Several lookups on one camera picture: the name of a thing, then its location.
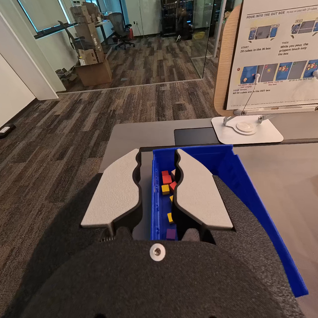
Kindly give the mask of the black shelving rack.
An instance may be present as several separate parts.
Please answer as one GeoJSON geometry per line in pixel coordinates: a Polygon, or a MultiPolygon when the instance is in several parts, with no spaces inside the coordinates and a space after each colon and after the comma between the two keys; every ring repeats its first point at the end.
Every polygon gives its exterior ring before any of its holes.
{"type": "Polygon", "coordinates": [[[163,0],[161,5],[161,29],[164,37],[180,35],[183,39],[208,31],[216,1],[163,0]]]}

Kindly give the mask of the small black floor device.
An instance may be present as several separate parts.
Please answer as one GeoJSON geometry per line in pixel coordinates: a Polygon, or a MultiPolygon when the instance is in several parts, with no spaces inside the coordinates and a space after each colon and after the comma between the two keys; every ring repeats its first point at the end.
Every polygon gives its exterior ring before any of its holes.
{"type": "Polygon", "coordinates": [[[12,123],[6,124],[0,129],[0,139],[5,138],[11,131],[13,131],[16,126],[12,123]]]}

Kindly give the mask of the instruction sheet on stand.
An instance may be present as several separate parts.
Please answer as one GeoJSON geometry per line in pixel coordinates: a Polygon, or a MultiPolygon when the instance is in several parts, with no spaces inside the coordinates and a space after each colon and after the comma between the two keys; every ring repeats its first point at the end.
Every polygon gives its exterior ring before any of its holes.
{"type": "Polygon", "coordinates": [[[230,13],[222,34],[211,120],[221,144],[237,146],[317,143],[317,104],[227,109],[241,4],[230,13]]]}

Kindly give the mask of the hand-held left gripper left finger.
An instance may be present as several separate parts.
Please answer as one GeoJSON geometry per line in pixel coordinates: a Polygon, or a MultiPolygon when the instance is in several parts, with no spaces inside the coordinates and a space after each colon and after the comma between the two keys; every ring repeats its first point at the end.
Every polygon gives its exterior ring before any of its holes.
{"type": "Polygon", "coordinates": [[[83,228],[133,229],[142,218],[141,151],[133,149],[109,165],[81,221],[83,228]]]}

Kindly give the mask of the black mesh office chair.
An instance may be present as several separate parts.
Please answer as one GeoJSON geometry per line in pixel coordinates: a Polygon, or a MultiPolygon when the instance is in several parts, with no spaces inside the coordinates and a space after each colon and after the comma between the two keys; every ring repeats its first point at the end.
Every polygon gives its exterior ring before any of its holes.
{"type": "Polygon", "coordinates": [[[74,36],[68,31],[66,25],[63,22],[59,21],[59,20],[58,20],[58,22],[65,29],[65,31],[66,31],[66,33],[68,35],[71,47],[74,50],[76,50],[78,52],[79,49],[81,49],[81,50],[89,50],[89,49],[93,49],[95,47],[91,42],[86,40],[84,36],[74,38],[74,36]]]}
{"type": "Polygon", "coordinates": [[[124,24],[124,16],[122,13],[114,12],[108,15],[108,20],[112,23],[113,35],[117,37],[121,42],[114,47],[114,50],[117,50],[118,47],[124,46],[126,50],[126,45],[135,47],[135,44],[129,42],[129,34],[131,30],[131,24],[124,24]]]}

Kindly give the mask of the blue plastic box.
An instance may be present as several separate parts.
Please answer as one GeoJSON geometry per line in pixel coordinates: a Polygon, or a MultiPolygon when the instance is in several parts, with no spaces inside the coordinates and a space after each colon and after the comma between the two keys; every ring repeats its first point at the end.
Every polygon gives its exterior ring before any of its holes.
{"type": "MultiPolygon", "coordinates": [[[[171,172],[173,170],[176,149],[177,146],[161,146],[153,149],[151,240],[166,239],[166,230],[169,227],[167,213],[171,211],[171,204],[167,196],[164,198],[161,193],[161,172],[164,170],[171,172]]],[[[202,163],[212,174],[219,176],[254,214],[276,248],[294,296],[308,295],[306,284],[288,248],[254,188],[240,158],[234,154],[233,145],[197,145],[181,147],[181,149],[202,163]]]]}

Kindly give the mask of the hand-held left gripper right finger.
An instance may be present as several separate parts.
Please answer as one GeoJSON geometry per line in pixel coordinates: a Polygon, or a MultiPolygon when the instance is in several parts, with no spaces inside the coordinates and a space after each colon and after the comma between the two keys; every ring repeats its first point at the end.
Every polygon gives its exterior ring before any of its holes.
{"type": "Polygon", "coordinates": [[[232,230],[233,223],[221,198],[213,174],[182,149],[176,150],[174,193],[176,207],[208,229],[232,230]]]}

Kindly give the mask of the printed instruction sheet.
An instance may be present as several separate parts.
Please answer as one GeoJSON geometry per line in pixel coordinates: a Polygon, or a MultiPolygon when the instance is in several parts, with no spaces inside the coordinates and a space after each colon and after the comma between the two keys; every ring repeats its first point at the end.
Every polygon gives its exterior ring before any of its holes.
{"type": "Polygon", "coordinates": [[[318,4],[242,1],[227,109],[317,104],[318,4]]]}

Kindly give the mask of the stack of cardboard boxes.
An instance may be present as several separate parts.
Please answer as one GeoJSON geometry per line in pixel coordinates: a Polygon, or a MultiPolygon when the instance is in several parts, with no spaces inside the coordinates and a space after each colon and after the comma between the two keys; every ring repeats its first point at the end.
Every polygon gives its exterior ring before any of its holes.
{"type": "Polygon", "coordinates": [[[81,43],[86,46],[84,50],[93,49],[97,56],[97,62],[104,62],[104,52],[99,39],[96,23],[101,22],[101,13],[98,6],[91,2],[79,3],[70,7],[70,12],[75,22],[75,30],[79,37],[82,37],[81,43]]]}

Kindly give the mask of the open cardboard box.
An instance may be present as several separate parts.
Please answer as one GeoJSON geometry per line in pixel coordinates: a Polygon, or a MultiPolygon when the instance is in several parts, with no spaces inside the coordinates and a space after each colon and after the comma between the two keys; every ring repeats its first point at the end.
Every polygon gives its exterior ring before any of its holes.
{"type": "Polygon", "coordinates": [[[76,66],[75,70],[84,87],[107,84],[112,81],[112,72],[107,58],[104,62],[76,66]]]}

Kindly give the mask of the pile of wooden cubes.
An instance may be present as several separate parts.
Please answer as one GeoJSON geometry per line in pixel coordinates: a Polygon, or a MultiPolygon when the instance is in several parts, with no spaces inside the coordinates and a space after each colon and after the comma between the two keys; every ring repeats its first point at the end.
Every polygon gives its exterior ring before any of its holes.
{"type": "Polygon", "coordinates": [[[168,170],[161,172],[162,174],[162,185],[161,185],[161,216],[163,226],[163,238],[170,241],[177,241],[177,227],[172,217],[173,208],[173,195],[176,182],[174,181],[174,171],[169,173],[168,170]]]}

